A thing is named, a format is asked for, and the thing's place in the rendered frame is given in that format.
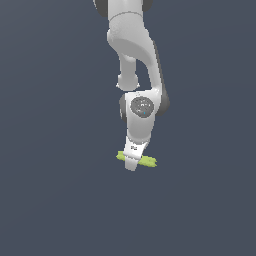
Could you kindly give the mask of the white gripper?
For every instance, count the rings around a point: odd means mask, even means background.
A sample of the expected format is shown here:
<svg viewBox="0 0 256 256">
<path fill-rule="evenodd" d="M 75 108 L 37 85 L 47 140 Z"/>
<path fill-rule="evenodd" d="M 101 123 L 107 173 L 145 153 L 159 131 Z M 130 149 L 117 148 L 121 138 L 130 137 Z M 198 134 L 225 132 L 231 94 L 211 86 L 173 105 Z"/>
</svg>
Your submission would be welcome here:
<svg viewBox="0 0 256 256">
<path fill-rule="evenodd" d="M 123 150 L 123 155 L 125 156 L 125 168 L 130 171 L 135 171 L 138 162 L 142 158 L 142 154 L 149 142 L 144 142 L 142 144 L 136 144 L 131 141 L 129 137 L 126 137 L 126 143 Z"/>
</svg>

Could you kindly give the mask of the green elongated object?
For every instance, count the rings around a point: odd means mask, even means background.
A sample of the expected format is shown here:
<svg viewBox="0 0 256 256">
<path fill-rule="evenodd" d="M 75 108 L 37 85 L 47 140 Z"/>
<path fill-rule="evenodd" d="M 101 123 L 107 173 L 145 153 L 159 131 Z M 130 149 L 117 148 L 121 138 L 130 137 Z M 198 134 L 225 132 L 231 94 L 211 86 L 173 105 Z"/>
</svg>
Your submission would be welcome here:
<svg viewBox="0 0 256 256">
<path fill-rule="evenodd" d="M 119 151 L 116 155 L 116 158 L 118 160 L 125 160 L 125 156 L 123 155 L 122 151 Z M 140 161 L 138 162 L 139 165 L 143 165 L 146 167 L 156 167 L 157 166 L 157 160 L 150 156 L 142 156 Z"/>
</svg>

